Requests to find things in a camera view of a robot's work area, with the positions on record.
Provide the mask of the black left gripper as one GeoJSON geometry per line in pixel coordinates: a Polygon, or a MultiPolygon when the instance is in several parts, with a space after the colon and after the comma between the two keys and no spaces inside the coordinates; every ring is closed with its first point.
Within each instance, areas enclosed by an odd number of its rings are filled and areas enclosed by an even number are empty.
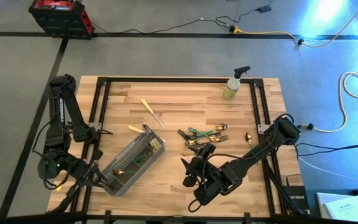
{"type": "Polygon", "coordinates": [[[95,186],[112,191],[108,178],[98,169],[94,162],[87,164],[84,160],[76,159],[70,163],[69,175],[79,180],[86,186],[95,186]]]}

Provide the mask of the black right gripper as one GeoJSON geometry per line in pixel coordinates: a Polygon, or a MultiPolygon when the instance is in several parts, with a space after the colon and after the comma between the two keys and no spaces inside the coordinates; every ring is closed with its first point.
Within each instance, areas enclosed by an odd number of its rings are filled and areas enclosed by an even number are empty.
{"type": "Polygon", "coordinates": [[[200,180],[195,176],[186,176],[182,182],[185,187],[199,186],[194,195],[200,205],[205,206],[209,204],[215,197],[222,194],[223,189],[228,188],[226,180],[223,180],[222,168],[228,164],[228,162],[216,167],[210,163],[210,156],[213,155],[216,146],[214,144],[205,144],[200,152],[200,155],[193,157],[190,162],[187,162],[184,158],[181,158],[183,165],[185,166],[185,174],[195,174],[201,178],[200,180]]]}

